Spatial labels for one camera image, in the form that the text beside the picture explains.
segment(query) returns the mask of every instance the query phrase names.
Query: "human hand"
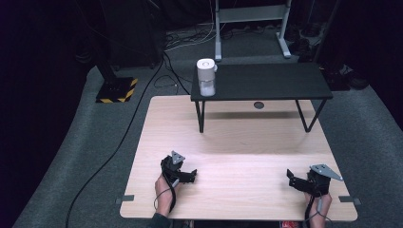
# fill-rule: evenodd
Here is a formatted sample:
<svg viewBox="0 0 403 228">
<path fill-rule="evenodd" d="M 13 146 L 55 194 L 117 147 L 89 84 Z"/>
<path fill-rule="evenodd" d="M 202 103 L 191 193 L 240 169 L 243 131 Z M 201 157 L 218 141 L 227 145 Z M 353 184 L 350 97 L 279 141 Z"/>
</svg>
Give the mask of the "human hand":
<svg viewBox="0 0 403 228">
<path fill-rule="evenodd" d="M 308 193 L 304 193 L 305 195 L 305 201 L 306 204 L 308 205 L 309 200 L 311 199 L 311 195 Z M 318 211 L 317 205 L 319 204 L 319 199 L 320 198 L 315 198 L 314 203 L 312 204 L 311 211 L 309 212 L 309 223 L 311 225 L 311 228 L 324 228 L 325 227 L 325 221 L 326 221 L 326 216 L 329 212 L 330 204 L 332 203 L 332 196 L 329 194 L 321 196 L 322 200 L 322 206 L 320 210 Z"/>
<path fill-rule="evenodd" d="M 183 183 L 179 183 L 177 186 L 175 186 L 175 194 L 178 193 L 182 185 Z M 171 189 L 169 188 L 169 185 L 163 175 L 160 175 L 157 181 L 155 181 L 155 194 L 157 195 L 158 201 L 156 212 L 165 217 L 168 217 L 173 197 Z"/>
</svg>

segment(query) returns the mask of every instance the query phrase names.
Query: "sleeve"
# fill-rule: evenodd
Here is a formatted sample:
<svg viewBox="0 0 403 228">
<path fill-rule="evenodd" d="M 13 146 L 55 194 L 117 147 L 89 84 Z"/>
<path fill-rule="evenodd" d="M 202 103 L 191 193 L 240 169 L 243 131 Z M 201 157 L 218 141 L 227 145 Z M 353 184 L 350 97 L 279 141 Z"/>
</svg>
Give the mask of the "sleeve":
<svg viewBox="0 0 403 228">
<path fill-rule="evenodd" d="M 163 215 L 155 213 L 146 228 L 169 228 L 171 222 Z"/>
</svg>

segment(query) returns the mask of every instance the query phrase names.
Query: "black equipment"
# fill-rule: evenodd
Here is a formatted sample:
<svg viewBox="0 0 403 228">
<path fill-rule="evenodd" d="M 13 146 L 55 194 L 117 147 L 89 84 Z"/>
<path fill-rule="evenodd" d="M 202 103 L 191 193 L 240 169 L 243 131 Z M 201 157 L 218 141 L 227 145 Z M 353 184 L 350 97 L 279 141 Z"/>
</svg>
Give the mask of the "black equipment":
<svg viewBox="0 0 403 228">
<path fill-rule="evenodd" d="M 171 192 L 172 192 L 172 203 L 169 211 L 175 206 L 176 203 L 176 194 L 174 187 L 179 183 L 189 183 L 194 182 L 198 170 L 195 169 L 191 173 L 181 172 L 181 167 L 183 165 L 184 156 L 178 154 L 175 151 L 172 151 L 172 157 L 166 156 L 165 159 L 161 161 L 161 169 L 163 171 L 163 177 L 166 180 Z"/>
<path fill-rule="evenodd" d="M 306 192 L 314 197 L 320 197 L 329 193 L 329 185 L 331 178 L 343 181 L 337 173 L 335 173 L 326 164 L 311 165 L 308 180 L 294 177 L 294 174 L 287 169 L 287 177 L 290 179 L 289 185 L 298 191 Z"/>
<path fill-rule="evenodd" d="M 159 0 L 101 0 L 114 67 L 154 67 L 163 59 L 166 30 Z"/>
</svg>

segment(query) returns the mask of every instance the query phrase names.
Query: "black table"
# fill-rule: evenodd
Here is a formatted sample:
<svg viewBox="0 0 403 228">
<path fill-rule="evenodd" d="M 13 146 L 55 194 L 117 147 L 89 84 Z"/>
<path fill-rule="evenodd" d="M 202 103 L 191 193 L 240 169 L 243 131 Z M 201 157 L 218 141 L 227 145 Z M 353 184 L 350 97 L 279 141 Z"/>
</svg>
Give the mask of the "black table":
<svg viewBox="0 0 403 228">
<path fill-rule="evenodd" d="M 295 100 L 306 132 L 310 132 L 317 117 L 333 94 L 317 64 L 219 65 L 216 72 L 216 94 L 203 97 L 197 69 L 193 76 L 190 100 L 195 103 L 200 132 L 204 128 L 205 102 Z M 309 126 L 305 122 L 298 100 L 321 100 Z"/>
</svg>

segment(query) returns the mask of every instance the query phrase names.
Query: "white container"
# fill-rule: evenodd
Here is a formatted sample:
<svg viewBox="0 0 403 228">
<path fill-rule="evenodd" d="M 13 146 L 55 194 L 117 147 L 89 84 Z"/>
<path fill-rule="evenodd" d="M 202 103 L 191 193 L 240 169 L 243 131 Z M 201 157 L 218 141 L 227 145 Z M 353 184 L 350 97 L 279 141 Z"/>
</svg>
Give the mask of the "white container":
<svg viewBox="0 0 403 228">
<path fill-rule="evenodd" d="M 216 94 L 217 65 L 212 59 L 200 59 L 197 63 L 201 95 L 211 97 Z"/>
</svg>

